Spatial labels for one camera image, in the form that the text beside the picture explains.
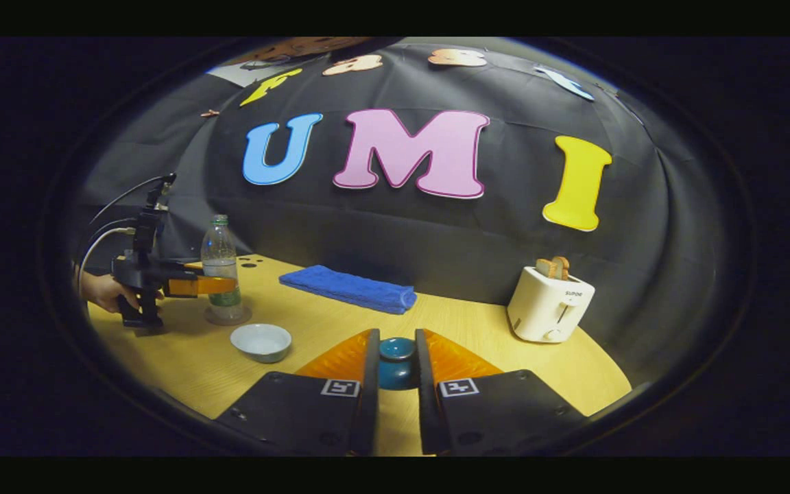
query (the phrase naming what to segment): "table surface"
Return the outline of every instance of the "table surface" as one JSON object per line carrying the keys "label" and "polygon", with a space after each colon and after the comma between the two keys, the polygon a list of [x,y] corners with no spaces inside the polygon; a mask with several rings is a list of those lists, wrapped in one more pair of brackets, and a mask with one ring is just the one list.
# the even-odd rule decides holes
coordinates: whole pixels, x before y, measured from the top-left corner
{"label": "table surface", "polygon": [[[254,267],[242,266],[246,263]],[[235,348],[230,334],[237,326],[207,322],[204,294],[159,301],[166,334],[138,338],[132,328],[121,324],[119,314],[88,304],[92,325],[137,379],[210,419],[267,372],[294,373],[333,345],[369,328],[380,329],[380,340],[413,340],[415,329],[430,329],[505,372],[529,369],[584,416],[631,390],[623,371],[581,328],[564,343],[529,343],[511,332],[505,306],[417,294],[407,313],[392,315],[279,283],[279,276],[302,266],[255,254],[242,256],[237,265],[243,302],[252,310],[251,320],[245,323],[266,322],[291,332],[291,350],[281,362],[254,362]],[[377,420],[376,454],[422,456],[416,390],[380,390]]]}

